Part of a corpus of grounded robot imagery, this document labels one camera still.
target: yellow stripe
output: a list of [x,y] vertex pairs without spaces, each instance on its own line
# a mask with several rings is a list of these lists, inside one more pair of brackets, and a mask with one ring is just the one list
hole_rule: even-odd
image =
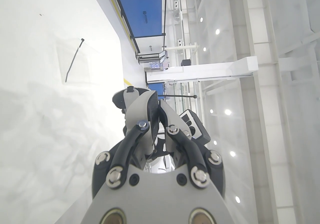
[[124,81],[128,86],[133,86],[128,80],[123,79],[123,81]]
[[125,32],[126,32],[126,34],[127,34],[127,37],[128,37],[128,39],[129,39],[129,41],[130,41],[130,43],[131,43],[132,49],[133,49],[135,52],[137,52],[137,51],[136,51],[135,44],[133,43],[132,39],[130,38],[130,34],[129,34],[128,30],[127,30],[127,26],[125,25],[123,19],[121,18],[121,15],[120,15],[120,12],[119,12],[119,9],[118,9],[117,5],[115,4],[114,0],[111,0],[111,2],[112,2],[113,6],[114,6],[114,8],[115,8],[115,11],[117,12],[117,15],[118,15],[118,17],[119,17],[122,25],[123,25],[123,28],[124,28],[124,30],[125,30]]

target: robotic hand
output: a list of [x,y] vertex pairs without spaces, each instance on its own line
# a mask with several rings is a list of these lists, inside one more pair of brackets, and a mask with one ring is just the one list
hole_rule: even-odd
[[[191,137],[195,132],[185,115],[181,118],[158,100],[156,91],[143,88],[128,87],[116,93],[113,102],[125,113],[125,137],[97,156],[93,201],[81,224],[234,224],[223,199],[221,156]],[[165,140],[155,145],[159,121],[165,128]],[[173,158],[174,171],[143,171],[147,162],[166,154]]]

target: white pillar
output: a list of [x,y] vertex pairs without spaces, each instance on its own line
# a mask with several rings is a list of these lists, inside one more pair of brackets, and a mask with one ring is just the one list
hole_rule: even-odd
[[[259,120],[250,114],[246,117],[258,221],[295,224],[296,212],[289,171],[290,153],[285,148],[287,117],[281,100],[280,71],[268,2],[230,0],[230,4],[237,56],[241,58],[247,56],[247,53],[256,55],[259,63],[254,83],[241,83],[245,108],[257,105],[259,115]],[[239,49],[243,47],[243,42],[236,38],[240,32],[235,25],[237,19],[238,28],[241,23],[247,28],[249,50]],[[255,94],[255,102],[248,97],[250,93]],[[260,139],[259,136],[249,135],[249,125],[254,124],[261,126]],[[270,199],[270,204],[263,203],[263,199],[266,199],[263,194]]]

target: metal rod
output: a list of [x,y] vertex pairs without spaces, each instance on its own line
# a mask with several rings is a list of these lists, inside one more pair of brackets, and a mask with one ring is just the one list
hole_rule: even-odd
[[71,65],[70,65],[70,67],[69,67],[69,69],[68,69],[68,72],[66,73],[67,75],[65,76],[65,82],[67,82],[68,75],[69,75],[70,69],[71,69],[71,67],[72,67],[73,61],[75,60],[75,57],[76,57],[76,55],[77,55],[77,53],[78,53],[78,51],[79,51],[79,48],[81,47],[81,45],[82,45],[82,43],[83,43],[84,41],[85,41],[85,40],[84,40],[83,38],[81,38],[81,43],[80,43],[80,45],[78,46],[77,51],[75,52],[75,55],[73,56],[73,59],[72,59]]
[[[164,8],[165,8],[164,9],[164,14],[165,14],[165,16],[164,16],[164,22],[163,22],[163,24],[164,24],[163,25],[163,32],[166,32],[166,29],[165,29],[166,28],[166,25],[165,25],[166,22],[165,21],[166,21],[166,13],[167,13],[167,0],[164,0],[164,1],[165,1],[164,2],[164,4],[165,4],[164,5]],[[165,48],[164,48],[165,47],[165,38],[166,38],[166,36],[163,36],[163,50],[165,50]]]
[[165,36],[165,32],[163,32],[162,34],[156,34],[156,35],[146,35],[146,36],[137,36],[137,37],[131,37],[131,38],[145,38],[145,37],[158,37],[158,36]]
[[181,97],[181,98],[194,98],[196,99],[198,96],[193,95],[193,96],[185,96],[185,95],[158,95],[158,97]]

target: ceiling light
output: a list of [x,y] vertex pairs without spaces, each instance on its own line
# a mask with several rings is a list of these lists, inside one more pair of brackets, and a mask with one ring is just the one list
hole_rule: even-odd
[[230,114],[231,114],[231,110],[225,110],[224,113],[225,113],[226,115],[230,115]]

